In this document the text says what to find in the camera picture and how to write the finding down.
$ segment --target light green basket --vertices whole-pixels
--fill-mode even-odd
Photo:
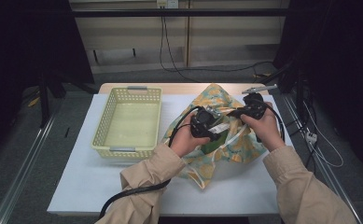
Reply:
[[[157,145],[160,116],[161,88],[113,88],[91,147],[103,158],[145,159]]]

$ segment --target electrical cord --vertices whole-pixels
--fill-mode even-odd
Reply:
[[[172,69],[169,69],[169,68],[166,68],[164,67],[163,65],[163,61],[162,61],[162,58],[161,58],[161,55],[162,55],[162,50],[163,50],[163,38],[166,37],[166,43],[167,43],[167,49],[169,51],[169,54],[170,54],[170,59],[172,61],[172,64],[173,64],[173,68],[174,70]],[[185,77],[184,75],[181,74],[182,71],[209,71],[209,72],[237,72],[237,71],[243,71],[243,70],[247,70],[247,69],[250,69],[252,68],[254,70],[254,75],[256,76],[256,79],[254,82],[257,81],[258,77],[261,75],[261,74],[257,74],[257,71],[255,69],[256,66],[260,65],[260,64],[265,64],[265,63],[272,63],[272,62],[258,62],[258,63],[254,63],[253,65],[249,65],[249,66],[246,66],[246,67],[243,67],[243,68],[236,68],[236,69],[229,69],[229,70],[221,70],[221,69],[208,69],[208,68],[184,68],[184,69],[179,69],[175,66],[175,61],[174,61],[174,58],[173,58],[173,54],[170,50],[170,42],[169,42],[169,36],[167,34],[167,23],[166,23],[166,19],[165,17],[162,17],[161,18],[161,49],[160,49],[160,62],[161,62],[161,67],[163,70],[167,71],[167,72],[176,72],[178,73],[181,77],[187,79],[187,80],[190,80],[190,81],[193,81],[193,82],[198,82],[200,83],[200,81],[198,80],[195,80],[195,79],[192,79],[192,78],[189,78],[189,77]]]
[[[163,28],[164,28],[164,33],[166,35],[167,49],[169,50],[170,58],[172,60],[173,67],[175,68],[175,71],[178,73],[178,75],[180,75],[184,79],[187,79],[187,80],[192,81],[192,82],[200,83],[200,81],[198,81],[198,80],[195,80],[195,79],[192,79],[192,78],[189,78],[189,77],[185,77],[184,75],[182,75],[181,72],[178,70],[178,68],[175,66],[175,60],[173,59],[173,54],[172,54],[172,51],[170,50],[170,43],[169,43],[169,37],[167,35],[167,24],[166,24],[166,18],[165,17],[161,18],[161,51],[162,51],[162,48],[163,48]],[[166,68],[163,66],[162,61],[161,61],[161,67],[164,70],[166,70]]]
[[[323,160],[326,164],[330,165],[330,166],[333,166],[333,167],[342,167],[343,166],[343,157],[341,155],[341,153],[339,152],[339,150],[333,146],[329,140],[320,132],[320,130],[318,129],[317,125],[315,124],[314,120],[313,120],[313,117],[312,117],[312,114],[310,113],[309,109],[307,109],[307,112],[309,113],[309,116],[310,118],[312,119],[312,123],[313,125],[315,126],[315,128],[317,129],[318,133],[320,133],[320,135],[332,146],[332,148],[335,150],[335,152],[338,154],[339,158],[341,159],[341,164],[337,165],[337,164],[333,164],[329,161],[327,161],[325,158],[324,158],[324,155],[322,155],[321,153],[317,152],[317,149],[315,148],[315,146],[312,145],[312,143],[310,143],[310,146],[312,147],[312,150],[316,153],[316,155],[321,159]]]
[[[177,122],[177,124],[175,125],[175,128],[173,129],[172,135],[169,137],[169,144],[168,146],[170,147],[173,143],[173,139],[175,138],[176,133],[178,132],[178,130],[184,126],[190,125],[190,124],[184,124],[182,126],[180,126],[181,122],[187,117],[188,114],[190,114],[193,110],[200,108],[200,106],[195,106],[192,107],[188,113],[186,113],[181,119],[180,121]],[[102,207],[102,210],[100,211],[100,215],[99,215],[99,220],[105,215],[105,212],[108,208],[109,205],[111,205],[111,203],[113,203],[114,201],[126,197],[126,196],[130,196],[133,194],[137,194],[137,193],[144,193],[144,192],[149,192],[149,191],[154,191],[154,190],[158,190],[158,189],[163,189],[164,187],[166,187],[170,181],[172,179],[168,179],[158,185],[152,185],[152,186],[148,186],[148,187],[141,187],[141,188],[137,188],[137,189],[128,189],[125,191],[122,191],[121,193],[118,193],[114,196],[112,196],[110,199],[108,199],[105,204]]]
[[[314,111],[314,119],[313,119],[313,121],[315,122],[315,123],[317,123],[317,115],[316,115],[316,113],[315,113],[315,110],[314,110],[314,107],[313,107],[313,100],[314,100],[314,98],[313,98],[313,95],[312,95],[312,92],[311,92],[311,90],[310,90],[310,88],[307,88],[307,89],[303,89],[303,91],[307,91],[307,98],[303,98],[303,103],[304,104],[306,104],[307,105],[307,107],[306,107],[306,109],[307,110],[309,110],[309,108],[310,109],[312,109],[313,111]],[[292,133],[292,134],[290,134],[289,136],[292,136],[292,135],[294,135],[295,133],[298,133],[298,132],[300,132],[301,130],[305,130],[306,129],[306,126],[308,125],[308,123],[309,123],[309,118],[307,118],[307,119],[302,119],[302,120],[300,120],[300,119],[296,119],[296,120],[294,120],[294,121],[300,121],[300,123],[301,123],[301,126],[300,126],[300,128],[298,128],[294,133]],[[309,145],[307,144],[307,141],[305,141],[305,144],[306,144],[306,147],[309,149]],[[310,150],[309,149],[309,157],[308,157],[308,159],[306,160],[306,162],[304,163],[304,166],[306,167],[306,169],[309,167],[309,163],[310,163],[310,161],[313,161],[313,164],[314,164],[314,167],[313,167],[313,173],[315,174],[315,170],[316,170],[316,163],[315,163],[315,160],[312,160],[312,158],[313,158],[313,155],[314,155],[314,150]]]
[[[283,124],[283,121],[281,120],[280,116],[277,114],[276,111],[274,111],[274,109],[271,107],[271,106],[268,106],[266,105],[267,108],[269,108],[273,114],[276,116],[277,118],[277,121],[279,122],[279,126],[280,126],[280,134],[281,134],[281,138],[283,139],[283,141],[285,142],[286,141],[286,134],[285,134],[285,131],[284,131],[284,124]]]

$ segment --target right hand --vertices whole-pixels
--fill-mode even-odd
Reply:
[[[269,151],[273,151],[286,145],[278,131],[276,116],[270,109],[266,109],[261,119],[253,119],[247,115],[242,115],[240,119],[254,130],[256,135],[262,141],[263,146],[265,146]]]

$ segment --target white table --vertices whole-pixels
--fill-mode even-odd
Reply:
[[[191,95],[162,96],[159,141],[165,130],[196,97]],[[270,95],[265,101],[276,104]],[[103,204],[121,192],[119,172],[130,165],[112,159],[102,159],[91,148],[107,94],[96,94],[80,130],[77,142],[64,169],[62,179],[50,202],[48,212],[62,216],[98,215]],[[235,96],[242,102],[242,95]],[[286,143],[292,145],[286,133]],[[175,177],[162,196],[161,215],[253,216],[277,214],[276,188],[260,156],[248,164],[221,161],[206,189],[191,180]]]

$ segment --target left hand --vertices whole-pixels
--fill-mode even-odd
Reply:
[[[190,124],[190,118],[193,115],[194,113],[190,113],[189,115],[187,115],[182,124],[180,124],[180,127],[185,124]],[[193,151],[195,147],[207,144],[209,142],[209,137],[193,137],[192,133],[190,132],[190,125],[186,125],[178,130],[170,148],[175,152],[175,154],[177,154],[181,158]]]

